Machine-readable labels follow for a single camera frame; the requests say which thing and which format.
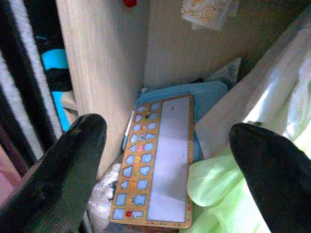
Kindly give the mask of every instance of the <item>light green fabric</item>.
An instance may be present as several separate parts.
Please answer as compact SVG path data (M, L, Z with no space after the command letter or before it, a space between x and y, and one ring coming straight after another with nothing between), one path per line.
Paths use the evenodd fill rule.
M182 233L270 232L229 149L190 167L193 225Z

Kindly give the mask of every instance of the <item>wooden shape puzzle board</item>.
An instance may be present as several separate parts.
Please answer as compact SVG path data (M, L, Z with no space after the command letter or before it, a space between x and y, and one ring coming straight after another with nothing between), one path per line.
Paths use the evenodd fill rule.
M192 152L192 95L139 106L131 122L110 221L188 228Z

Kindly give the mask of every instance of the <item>white cloth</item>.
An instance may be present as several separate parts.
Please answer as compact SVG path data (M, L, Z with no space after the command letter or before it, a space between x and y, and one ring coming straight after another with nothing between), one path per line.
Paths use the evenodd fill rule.
M184 0L181 13L194 30L221 30L226 17L234 17L239 7L240 0Z
M310 30L308 7L252 71L195 125L205 159L223 150L229 130L239 122L264 122L290 140L306 128L311 110Z
M118 180L121 164L114 164L109 172L94 186L86 210L94 233L102 233L109 223L112 184Z

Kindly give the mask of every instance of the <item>blue towel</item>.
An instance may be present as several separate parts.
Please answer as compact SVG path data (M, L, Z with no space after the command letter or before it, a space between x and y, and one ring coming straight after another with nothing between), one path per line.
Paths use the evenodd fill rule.
M184 94L192 94L194 100L194 121L198 122L228 92L227 86L221 81L193 83L163 88L143 93L136 101L135 108L143 103L159 101ZM194 162L203 160L199 140L194 134Z

